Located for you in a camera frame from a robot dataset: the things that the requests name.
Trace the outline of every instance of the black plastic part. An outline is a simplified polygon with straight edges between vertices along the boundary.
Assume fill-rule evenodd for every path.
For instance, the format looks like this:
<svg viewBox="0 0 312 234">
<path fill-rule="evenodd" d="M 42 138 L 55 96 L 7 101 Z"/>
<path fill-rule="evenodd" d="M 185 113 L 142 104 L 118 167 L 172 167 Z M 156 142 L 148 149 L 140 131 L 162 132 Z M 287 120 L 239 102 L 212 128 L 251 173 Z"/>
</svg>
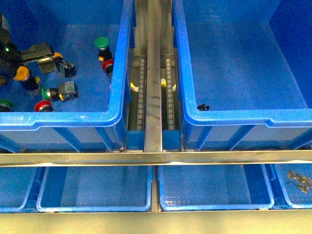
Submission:
<svg viewBox="0 0 312 234">
<path fill-rule="evenodd" d="M 39 112 L 52 112 L 52 111 L 54 111 L 52 106 L 45 106 L 41 110 L 39 110 Z"/>
<path fill-rule="evenodd" d="M 55 65 L 56 65 L 57 68 L 58 68 L 58 73 L 59 73 L 59 63 L 60 63 L 62 60 L 63 60 L 63 58 L 60 57 L 60 56 L 57 56 L 57 57 L 55 57 L 55 58 L 53 59 Z"/>
<path fill-rule="evenodd" d="M 113 72 L 113 68 L 114 68 L 114 66 L 113 65 L 111 65 L 111 66 L 108 66 L 107 68 L 106 68 L 106 73 L 107 74 L 109 74 L 109 73 L 112 73 Z"/>
<path fill-rule="evenodd" d="M 9 83 L 10 83 L 10 80 L 8 78 L 0 76 L 0 86 L 7 85 Z"/>
<path fill-rule="evenodd" d="M 11 109 L 7 106 L 0 106 L 0 112 L 11 112 Z"/>
<path fill-rule="evenodd" d="M 12 42 L 9 31 L 0 28 L 0 76 L 13 78 L 20 64 L 17 47 Z"/>
<path fill-rule="evenodd" d="M 109 47 L 107 47 L 105 50 L 98 50 L 98 52 L 99 53 L 97 54 L 97 56 L 104 58 L 103 62 L 105 62 L 106 60 L 109 60 L 113 57 L 113 54 L 110 51 Z"/>
<path fill-rule="evenodd" d="M 66 61 L 62 57 L 54 58 L 54 63 L 58 68 L 58 73 L 63 77 L 67 78 L 76 75 L 76 69 L 73 63 Z"/>
<path fill-rule="evenodd" d="M 30 77 L 27 81 L 20 81 L 20 83 L 26 91 L 33 91 L 39 88 L 34 77 Z"/>
<path fill-rule="evenodd" d="M 209 105 L 205 106 L 205 104 L 202 104 L 197 106 L 197 109 L 200 111 L 208 111 L 210 109 L 210 106 Z"/>
</svg>

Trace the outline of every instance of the metal frame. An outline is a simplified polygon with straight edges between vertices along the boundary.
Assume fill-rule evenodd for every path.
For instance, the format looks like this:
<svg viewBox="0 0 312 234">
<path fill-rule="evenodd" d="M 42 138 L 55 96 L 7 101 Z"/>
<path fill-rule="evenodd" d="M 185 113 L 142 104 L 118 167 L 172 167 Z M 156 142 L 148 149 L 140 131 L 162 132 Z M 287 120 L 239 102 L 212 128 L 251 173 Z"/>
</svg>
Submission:
<svg viewBox="0 0 312 234">
<path fill-rule="evenodd" d="M 0 167 L 312 163 L 311 150 L 0 154 Z"/>
</svg>

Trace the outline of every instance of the yellow push button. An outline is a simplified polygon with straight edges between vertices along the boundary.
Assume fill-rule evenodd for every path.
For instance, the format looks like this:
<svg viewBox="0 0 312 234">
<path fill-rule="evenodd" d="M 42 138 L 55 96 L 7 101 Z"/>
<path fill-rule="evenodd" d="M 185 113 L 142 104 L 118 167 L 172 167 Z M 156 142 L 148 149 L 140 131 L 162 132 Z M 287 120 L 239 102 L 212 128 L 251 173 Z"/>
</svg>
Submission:
<svg viewBox="0 0 312 234">
<path fill-rule="evenodd" d="M 56 53 L 54 53 L 53 58 L 56 58 L 56 57 L 61 57 L 61 58 L 63 58 L 63 55 L 61 55 L 60 53 L 56 52 Z"/>
<path fill-rule="evenodd" d="M 29 77 L 29 75 L 30 75 L 29 69 L 27 67 L 20 66 L 18 68 L 16 76 L 13 79 L 17 80 L 17 81 L 23 81 L 23 80 L 27 79 Z"/>
</svg>

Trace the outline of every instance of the black electrical component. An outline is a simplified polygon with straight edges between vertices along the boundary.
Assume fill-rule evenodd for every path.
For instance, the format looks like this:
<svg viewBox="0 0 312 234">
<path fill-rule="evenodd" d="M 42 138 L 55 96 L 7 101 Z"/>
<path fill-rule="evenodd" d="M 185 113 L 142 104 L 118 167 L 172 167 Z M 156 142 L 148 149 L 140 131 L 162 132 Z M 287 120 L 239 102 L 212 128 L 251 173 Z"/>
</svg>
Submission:
<svg viewBox="0 0 312 234">
<path fill-rule="evenodd" d="M 78 89 L 73 81 L 68 81 L 58 86 L 58 96 L 62 101 L 78 98 Z"/>
<path fill-rule="evenodd" d="M 0 76 L 14 77 L 20 64 L 21 59 L 9 31 L 0 27 Z"/>
<path fill-rule="evenodd" d="M 60 84 L 58 88 L 43 88 L 41 94 L 44 100 L 61 99 L 62 101 L 67 101 L 78 98 L 78 89 L 73 81 L 68 81 Z"/>
<path fill-rule="evenodd" d="M 53 61 L 58 68 L 58 73 L 63 77 L 73 77 L 76 74 L 75 65 L 63 59 L 61 54 L 55 53 Z"/>
<path fill-rule="evenodd" d="M 31 72 L 27 67 L 20 66 L 13 79 L 19 81 L 26 91 L 39 89 L 40 78 L 32 77 Z"/>
<path fill-rule="evenodd" d="M 113 57 L 113 54 L 111 50 L 109 49 L 109 39 L 107 37 L 100 37 L 97 38 L 94 41 L 94 45 L 98 49 L 98 60 L 101 63 L 104 63 L 105 61 L 111 59 Z"/>
</svg>

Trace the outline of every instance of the green push button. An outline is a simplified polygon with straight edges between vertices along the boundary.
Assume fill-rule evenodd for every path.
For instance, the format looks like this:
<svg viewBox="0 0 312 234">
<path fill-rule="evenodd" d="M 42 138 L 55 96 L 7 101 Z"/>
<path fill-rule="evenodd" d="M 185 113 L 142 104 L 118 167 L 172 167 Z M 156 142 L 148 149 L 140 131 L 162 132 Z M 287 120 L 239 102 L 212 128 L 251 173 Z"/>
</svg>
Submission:
<svg viewBox="0 0 312 234">
<path fill-rule="evenodd" d="M 0 104 L 5 105 L 9 108 L 13 107 L 13 103 L 7 99 L 0 99 Z"/>
<path fill-rule="evenodd" d="M 44 100 L 49 100 L 48 92 L 46 88 L 41 89 L 42 98 Z"/>
<path fill-rule="evenodd" d="M 107 37 L 100 37 L 94 41 L 94 45 L 97 49 L 103 49 L 109 46 L 109 39 Z"/>
</svg>

